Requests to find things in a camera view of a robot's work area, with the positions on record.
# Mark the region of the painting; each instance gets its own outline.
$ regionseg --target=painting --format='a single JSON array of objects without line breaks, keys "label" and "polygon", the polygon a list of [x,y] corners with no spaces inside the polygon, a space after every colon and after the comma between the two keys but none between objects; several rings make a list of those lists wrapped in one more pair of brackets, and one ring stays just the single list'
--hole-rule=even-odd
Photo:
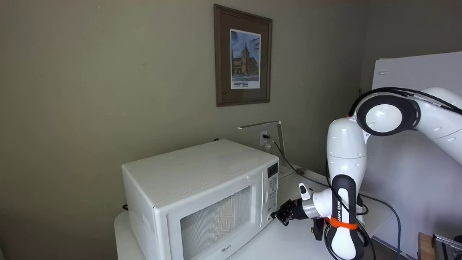
[{"label": "painting", "polygon": [[216,105],[270,101],[271,20],[213,5]]}]

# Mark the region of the white countertop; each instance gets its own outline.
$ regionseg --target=white countertop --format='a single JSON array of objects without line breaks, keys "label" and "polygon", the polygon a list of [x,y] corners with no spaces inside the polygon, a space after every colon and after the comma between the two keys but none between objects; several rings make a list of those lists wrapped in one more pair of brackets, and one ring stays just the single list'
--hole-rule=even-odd
[{"label": "white countertop", "polygon": [[[325,183],[325,177],[306,171],[306,176]],[[299,174],[289,173],[280,176],[278,180],[278,205],[287,199],[299,197],[297,184],[304,181],[306,186],[322,190],[323,186],[310,181]],[[391,215],[391,210],[379,202],[364,197],[364,203],[369,212],[364,216],[365,228],[372,236],[382,222]],[[117,255],[118,260],[144,260],[140,246],[137,245],[128,223],[128,213],[122,210],[114,220]],[[332,258],[325,248],[323,241],[315,239],[310,231],[312,219],[293,219],[284,226],[280,220],[274,219],[257,236],[247,242],[241,249],[234,252],[231,260],[306,260],[309,258]]]}]

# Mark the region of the picture frame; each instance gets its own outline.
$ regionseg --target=picture frame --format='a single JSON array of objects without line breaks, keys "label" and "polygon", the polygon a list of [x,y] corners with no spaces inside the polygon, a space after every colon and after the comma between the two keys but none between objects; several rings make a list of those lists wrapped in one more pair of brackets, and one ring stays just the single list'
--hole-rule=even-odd
[{"label": "picture frame", "polygon": [[213,5],[216,105],[270,101],[273,20]]}]

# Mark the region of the microwave window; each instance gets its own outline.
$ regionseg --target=microwave window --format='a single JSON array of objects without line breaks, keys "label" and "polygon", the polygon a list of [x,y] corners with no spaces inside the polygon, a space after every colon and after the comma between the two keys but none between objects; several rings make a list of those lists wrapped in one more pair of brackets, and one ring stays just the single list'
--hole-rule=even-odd
[{"label": "microwave window", "polygon": [[234,232],[250,228],[252,222],[251,186],[182,218],[185,258],[189,260]]}]

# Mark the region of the wall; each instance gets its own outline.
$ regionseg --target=wall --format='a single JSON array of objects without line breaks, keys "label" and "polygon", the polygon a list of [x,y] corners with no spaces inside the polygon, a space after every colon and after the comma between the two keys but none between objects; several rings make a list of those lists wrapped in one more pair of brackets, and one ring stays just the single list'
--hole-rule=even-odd
[{"label": "wall", "polygon": [[[462,23],[460,12],[462,2],[456,0],[369,1],[362,89],[371,88],[374,63],[378,57],[460,50],[462,33],[457,25]],[[388,76],[385,79],[379,79],[381,69],[378,69],[374,86],[400,83],[411,88],[442,85],[455,92],[462,89],[455,83],[455,77],[460,75],[459,64],[443,67],[437,73],[436,67],[440,67],[440,63],[417,62],[421,64],[420,70],[407,67],[410,72],[407,75],[404,72],[407,62],[395,62],[403,67],[394,67],[394,73],[384,75]],[[420,231],[447,236],[462,232],[460,222],[456,220],[460,219],[460,203],[452,199],[460,196],[457,187],[460,177],[460,167],[418,132],[407,131],[369,140],[364,189],[371,189],[369,192],[390,202],[400,213],[401,248],[405,254],[416,257]],[[395,235],[397,223],[390,218],[378,236],[395,245]]]},{"label": "wall", "polygon": [[216,1],[273,18],[271,101],[215,105],[212,0],[0,1],[0,245],[8,260],[115,258],[120,164],[283,119],[323,168],[356,95],[365,1]]}]

